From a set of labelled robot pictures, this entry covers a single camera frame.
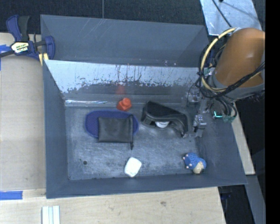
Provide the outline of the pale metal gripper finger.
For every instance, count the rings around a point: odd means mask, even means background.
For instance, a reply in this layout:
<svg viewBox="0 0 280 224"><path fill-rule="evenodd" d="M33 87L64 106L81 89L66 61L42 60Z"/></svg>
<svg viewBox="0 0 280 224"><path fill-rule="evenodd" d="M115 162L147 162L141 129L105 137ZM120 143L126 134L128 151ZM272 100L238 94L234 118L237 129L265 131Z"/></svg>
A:
<svg viewBox="0 0 280 224"><path fill-rule="evenodd" d="M199 126L198 115L195 115L192 124L193 137L196 137L197 135L198 126Z"/></svg>
<svg viewBox="0 0 280 224"><path fill-rule="evenodd" d="M199 116L199 137L202 137L203 132L207 126L207 122L203 115Z"/></svg>

